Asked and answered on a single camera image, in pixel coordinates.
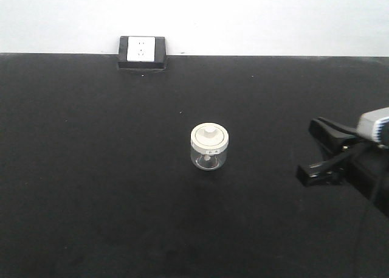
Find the cable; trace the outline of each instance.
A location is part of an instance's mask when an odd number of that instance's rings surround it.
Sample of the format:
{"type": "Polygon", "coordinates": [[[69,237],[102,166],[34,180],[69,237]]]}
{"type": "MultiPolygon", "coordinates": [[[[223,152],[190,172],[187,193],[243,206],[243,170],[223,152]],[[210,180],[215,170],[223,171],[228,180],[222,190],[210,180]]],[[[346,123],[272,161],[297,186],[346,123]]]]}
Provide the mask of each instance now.
{"type": "Polygon", "coordinates": [[[361,217],[359,225],[358,225],[357,239],[356,239],[356,243],[355,243],[355,247],[354,247],[354,255],[353,255],[353,276],[352,277],[358,277],[358,278],[360,277],[358,275],[357,265],[358,265],[358,261],[359,261],[358,252],[359,252],[359,249],[361,246],[362,232],[364,230],[364,227],[366,226],[368,214],[370,213],[370,210],[374,205],[374,201],[377,197],[379,189],[382,187],[382,184],[384,183],[384,180],[386,177],[386,172],[387,172],[387,164],[388,164],[388,159],[386,157],[384,160],[384,168],[379,175],[378,182],[374,185],[374,187],[371,191],[369,200],[365,206],[365,209],[363,211],[362,217],[361,217]]]}

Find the black outlet box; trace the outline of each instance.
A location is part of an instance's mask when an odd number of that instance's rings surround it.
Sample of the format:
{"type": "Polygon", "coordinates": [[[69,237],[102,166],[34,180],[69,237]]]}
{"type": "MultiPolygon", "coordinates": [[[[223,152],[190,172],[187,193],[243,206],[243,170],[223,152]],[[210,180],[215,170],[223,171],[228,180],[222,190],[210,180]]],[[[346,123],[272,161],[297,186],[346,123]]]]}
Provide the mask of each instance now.
{"type": "Polygon", "coordinates": [[[121,36],[119,44],[119,69],[165,69],[167,63],[165,37],[156,36],[155,56],[153,62],[127,61],[128,37],[121,36]]]}

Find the clear glass jar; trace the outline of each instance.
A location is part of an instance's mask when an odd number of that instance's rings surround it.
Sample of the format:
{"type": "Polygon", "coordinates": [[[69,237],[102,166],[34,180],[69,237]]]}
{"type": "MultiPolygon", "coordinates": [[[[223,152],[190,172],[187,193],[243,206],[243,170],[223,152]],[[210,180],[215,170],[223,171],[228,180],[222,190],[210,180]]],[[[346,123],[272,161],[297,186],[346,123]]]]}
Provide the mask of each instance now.
{"type": "Polygon", "coordinates": [[[227,158],[228,144],[229,135],[224,127],[215,123],[197,125],[191,133],[191,160],[199,169],[216,170],[227,158]]]}
{"type": "Polygon", "coordinates": [[[191,147],[190,157],[193,164],[202,170],[216,170],[220,168],[227,158],[227,149],[218,155],[203,155],[191,147]]]}

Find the white lid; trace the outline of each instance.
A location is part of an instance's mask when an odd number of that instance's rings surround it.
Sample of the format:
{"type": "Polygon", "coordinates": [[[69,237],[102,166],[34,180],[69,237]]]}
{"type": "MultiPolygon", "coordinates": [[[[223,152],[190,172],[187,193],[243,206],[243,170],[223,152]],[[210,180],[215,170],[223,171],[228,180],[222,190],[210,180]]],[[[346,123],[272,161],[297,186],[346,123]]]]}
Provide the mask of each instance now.
{"type": "Polygon", "coordinates": [[[226,150],[229,134],[215,123],[203,123],[193,128],[190,135],[192,147],[203,155],[218,155],[226,150]]]}

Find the electrical outlet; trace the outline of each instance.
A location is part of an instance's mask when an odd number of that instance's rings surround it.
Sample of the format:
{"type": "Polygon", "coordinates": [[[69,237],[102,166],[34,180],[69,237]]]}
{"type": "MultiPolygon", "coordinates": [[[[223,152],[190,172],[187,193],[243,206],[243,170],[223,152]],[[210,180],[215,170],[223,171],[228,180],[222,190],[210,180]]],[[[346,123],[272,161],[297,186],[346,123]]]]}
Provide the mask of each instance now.
{"type": "Polygon", "coordinates": [[[156,38],[154,36],[129,36],[127,61],[154,62],[156,38]]]}
{"type": "Polygon", "coordinates": [[[121,36],[118,55],[119,69],[165,69],[168,60],[165,37],[121,36]]]}

